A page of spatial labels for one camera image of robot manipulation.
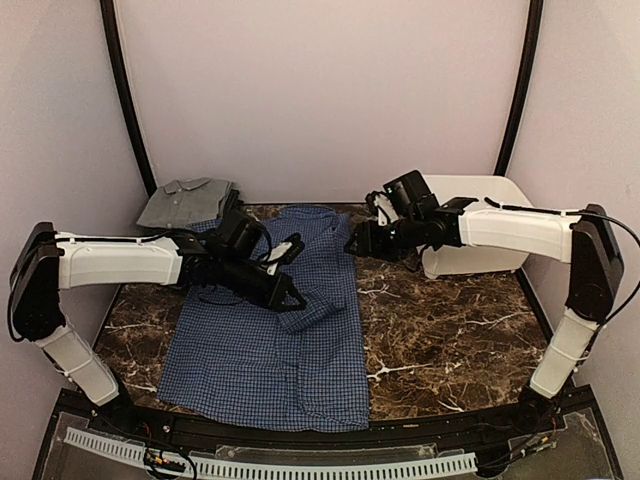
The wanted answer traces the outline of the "grey folded shirt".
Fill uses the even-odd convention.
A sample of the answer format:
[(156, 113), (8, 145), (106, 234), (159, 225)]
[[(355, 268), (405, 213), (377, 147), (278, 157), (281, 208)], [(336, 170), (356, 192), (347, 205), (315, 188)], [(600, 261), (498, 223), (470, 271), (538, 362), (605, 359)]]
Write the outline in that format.
[(172, 180), (153, 193), (136, 224), (145, 228), (184, 228), (217, 219), (236, 189), (223, 179)]

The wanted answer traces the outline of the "right black frame post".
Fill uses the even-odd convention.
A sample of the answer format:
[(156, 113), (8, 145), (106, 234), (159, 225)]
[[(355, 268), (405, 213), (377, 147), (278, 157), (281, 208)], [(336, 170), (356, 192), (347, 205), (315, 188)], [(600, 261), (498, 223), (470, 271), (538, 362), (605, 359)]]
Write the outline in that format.
[(518, 71), (502, 142), (493, 170), (494, 176), (505, 177), (509, 170), (535, 64), (543, 10), (543, 0), (529, 1)]

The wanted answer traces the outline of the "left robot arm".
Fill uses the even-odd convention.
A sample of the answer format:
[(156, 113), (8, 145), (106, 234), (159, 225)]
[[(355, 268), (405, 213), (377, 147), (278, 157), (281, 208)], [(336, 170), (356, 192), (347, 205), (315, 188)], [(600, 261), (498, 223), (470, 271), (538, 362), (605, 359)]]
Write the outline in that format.
[(63, 313), (61, 291), (137, 283), (221, 286), (267, 310), (300, 311), (307, 301), (280, 268), (302, 252), (301, 236), (294, 233), (255, 257), (257, 243), (268, 237), (264, 226), (252, 220), (149, 237), (79, 236), (41, 222), (10, 274), (9, 334), (16, 343), (35, 343), (89, 401), (103, 407), (103, 421), (117, 434), (134, 435), (141, 427), (140, 412), (124, 400), (124, 386)]

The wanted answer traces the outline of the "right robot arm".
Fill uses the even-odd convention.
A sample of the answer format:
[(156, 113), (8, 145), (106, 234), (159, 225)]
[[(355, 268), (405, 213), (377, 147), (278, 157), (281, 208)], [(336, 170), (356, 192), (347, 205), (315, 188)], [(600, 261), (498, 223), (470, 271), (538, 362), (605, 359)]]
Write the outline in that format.
[(416, 247), (490, 247), (555, 259), (570, 267), (565, 309), (538, 366), (522, 389), (510, 424), (534, 432), (549, 416), (566, 381), (583, 363), (600, 331), (621, 311), (616, 305), (624, 262), (613, 226), (597, 204), (581, 210), (508, 205), (490, 198), (433, 195), (396, 206), (393, 214), (356, 225), (345, 251), (400, 261)]

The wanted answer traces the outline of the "blue checked long sleeve shirt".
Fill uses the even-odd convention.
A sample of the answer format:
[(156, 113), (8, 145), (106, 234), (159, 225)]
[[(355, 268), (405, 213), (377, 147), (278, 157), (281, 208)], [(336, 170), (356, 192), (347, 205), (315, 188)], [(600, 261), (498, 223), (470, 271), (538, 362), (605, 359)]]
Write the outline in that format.
[(356, 268), (344, 252), (350, 217), (289, 206), (266, 221), (275, 242), (299, 233), (284, 272), (307, 300), (276, 313), (223, 287), (193, 287), (164, 362), (157, 397), (218, 422), (275, 431), (367, 428), (369, 391)]

